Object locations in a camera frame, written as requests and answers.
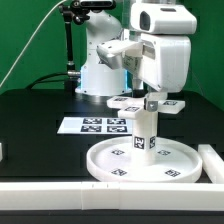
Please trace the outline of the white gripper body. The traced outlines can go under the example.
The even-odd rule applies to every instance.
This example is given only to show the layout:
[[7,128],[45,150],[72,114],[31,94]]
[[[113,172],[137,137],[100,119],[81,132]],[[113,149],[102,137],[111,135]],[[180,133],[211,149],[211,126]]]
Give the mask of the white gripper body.
[[158,92],[180,92],[186,83],[191,43],[186,36],[142,33],[138,41],[111,40],[97,46],[111,69],[123,67]]

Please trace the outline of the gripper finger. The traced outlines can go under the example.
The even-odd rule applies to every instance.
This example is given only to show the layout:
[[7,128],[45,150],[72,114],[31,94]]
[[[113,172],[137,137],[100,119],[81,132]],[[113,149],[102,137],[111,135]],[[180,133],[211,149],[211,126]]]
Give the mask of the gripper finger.
[[158,102],[166,99],[166,92],[149,92],[144,97],[144,109],[149,112],[155,112],[158,110]]
[[143,81],[137,78],[136,76],[132,77],[132,89],[133,90],[143,90],[144,84]]

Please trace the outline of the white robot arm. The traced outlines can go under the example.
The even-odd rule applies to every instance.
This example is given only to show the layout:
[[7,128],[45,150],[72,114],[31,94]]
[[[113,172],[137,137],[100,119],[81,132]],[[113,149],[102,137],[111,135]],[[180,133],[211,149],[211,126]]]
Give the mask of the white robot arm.
[[188,36],[196,18],[182,5],[136,0],[130,5],[129,37],[97,45],[101,61],[111,69],[125,68],[154,90],[144,107],[157,111],[169,92],[182,90],[190,61]]

